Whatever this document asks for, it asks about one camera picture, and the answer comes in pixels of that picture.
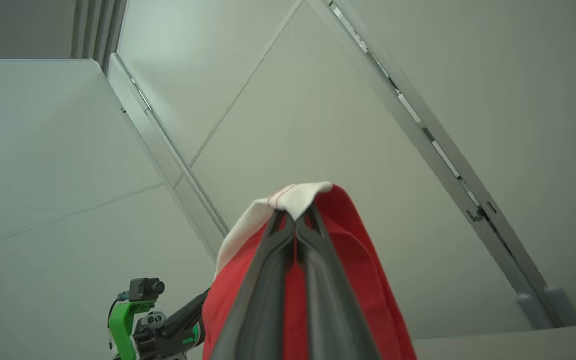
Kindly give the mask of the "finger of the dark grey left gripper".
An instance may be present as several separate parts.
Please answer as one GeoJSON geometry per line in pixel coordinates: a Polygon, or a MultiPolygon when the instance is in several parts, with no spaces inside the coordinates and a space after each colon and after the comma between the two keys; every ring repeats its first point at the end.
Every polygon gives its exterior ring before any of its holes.
{"type": "Polygon", "coordinates": [[[202,317],[202,308],[209,292],[210,289],[206,289],[169,316],[163,323],[163,335],[176,335],[191,330],[202,317]]]}

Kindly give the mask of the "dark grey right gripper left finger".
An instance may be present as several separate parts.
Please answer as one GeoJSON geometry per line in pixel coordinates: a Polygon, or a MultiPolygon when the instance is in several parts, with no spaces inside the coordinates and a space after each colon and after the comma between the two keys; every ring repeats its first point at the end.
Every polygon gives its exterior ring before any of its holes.
{"type": "Polygon", "coordinates": [[[212,360],[281,360],[285,278],[293,260],[296,224],[275,210],[211,353],[212,360]]]}

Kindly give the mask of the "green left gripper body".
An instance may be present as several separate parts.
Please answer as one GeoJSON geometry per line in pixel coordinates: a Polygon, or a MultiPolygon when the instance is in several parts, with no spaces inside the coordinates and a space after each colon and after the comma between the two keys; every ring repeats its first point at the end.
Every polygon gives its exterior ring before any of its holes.
{"type": "Polygon", "coordinates": [[[206,337],[199,319],[192,329],[163,335],[168,317],[156,307],[156,300],[118,301],[108,320],[112,360],[187,360],[188,353],[201,346],[206,337]]]}

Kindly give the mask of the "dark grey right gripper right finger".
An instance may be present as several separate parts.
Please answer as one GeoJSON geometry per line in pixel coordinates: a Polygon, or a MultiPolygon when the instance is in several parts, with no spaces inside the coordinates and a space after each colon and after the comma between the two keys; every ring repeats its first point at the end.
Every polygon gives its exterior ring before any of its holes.
{"type": "Polygon", "coordinates": [[[380,360],[354,289],[316,205],[295,223],[298,264],[304,271],[311,360],[380,360]]]}

